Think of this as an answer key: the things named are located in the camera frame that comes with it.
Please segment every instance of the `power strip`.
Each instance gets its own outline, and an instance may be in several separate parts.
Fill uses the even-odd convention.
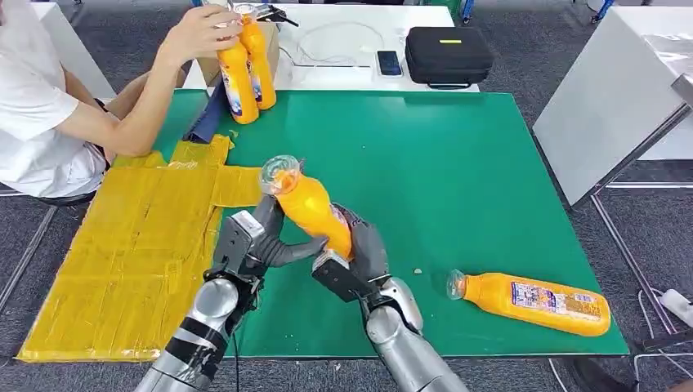
[[[693,327],[693,305],[681,293],[670,288],[658,299],[663,307],[677,315],[689,327]]]

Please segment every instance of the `gray carpet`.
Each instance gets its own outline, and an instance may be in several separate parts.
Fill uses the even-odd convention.
[[[186,0],[85,0],[80,8],[60,0],[75,30],[118,90],[145,72],[166,30],[187,7]],[[525,120],[532,124],[563,75],[589,39],[594,26],[584,4],[570,0],[479,0],[472,25],[481,29],[496,55],[494,70],[481,85],[484,91],[511,92]],[[654,164],[635,167],[625,179],[684,180],[687,166]],[[693,298],[691,199],[687,191],[606,190],[603,203],[652,283],[675,287]],[[26,198],[0,198],[0,284],[14,268],[43,217],[46,207]],[[77,229],[83,211],[62,209],[42,241],[26,278],[0,315],[0,355],[13,355],[31,327],[55,272]],[[570,213],[576,234],[623,334],[631,340],[647,337],[637,306],[637,283],[611,241],[597,211],[586,204]],[[629,359],[602,359],[619,379],[632,382]],[[693,360],[682,360],[693,368]],[[560,391],[546,360],[454,360],[451,367],[472,391]],[[377,361],[271,361],[242,359],[241,390],[395,390],[387,370]],[[10,362],[0,367],[1,391],[128,391],[148,364]],[[559,373],[569,390],[577,388],[565,369]],[[684,379],[664,359],[644,359],[643,391],[665,390]],[[233,360],[225,361],[212,390],[235,388]]]

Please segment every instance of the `plastic bottle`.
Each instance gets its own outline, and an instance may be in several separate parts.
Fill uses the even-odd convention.
[[[448,278],[448,296],[474,302],[489,313],[581,336],[599,336],[611,324],[604,296],[506,274],[473,276],[454,269]]]
[[[270,61],[265,51],[265,36],[257,24],[257,12],[254,6],[239,4],[235,7],[235,11],[241,15],[243,23],[243,31],[239,37],[248,50],[255,101],[258,108],[267,110],[277,103],[277,93],[272,81]]]
[[[229,49],[219,51],[217,57],[231,115],[239,124],[252,123],[260,116],[260,111],[257,109],[253,85],[250,83],[248,52],[238,42]]]
[[[342,213],[329,201],[323,185],[301,173],[291,155],[280,155],[265,163],[260,172],[262,192],[279,200],[286,216],[310,236],[327,235],[327,248],[350,260],[351,232]]]

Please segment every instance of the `smartphone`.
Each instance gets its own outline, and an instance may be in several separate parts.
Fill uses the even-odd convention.
[[[378,69],[385,78],[399,78],[402,76],[400,61],[396,51],[378,51]]]

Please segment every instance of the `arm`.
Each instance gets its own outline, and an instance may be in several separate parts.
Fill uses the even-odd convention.
[[[89,90],[82,84],[82,82],[77,79],[70,71],[65,69],[63,65],[60,65],[63,69],[63,74],[65,75],[65,90],[71,96],[77,98],[80,102],[83,102],[89,106],[93,106],[100,109],[99,104],[96,103],[92,94]]]
[[[210,56],[236,43],[240,32],[230,23],[238,16],[219,6],[197,7],[186,13],[164,39],[150,71],[144,90],[123,121],[105,114],[80,82],[65,75],[69,89],[80,99],[77,109],[56,129],[66,135],[90,141],[116,154],[140,156],[149,153],[171,103],[179,68],[188,60]],[[224,28],[216,25],[228,24]]]

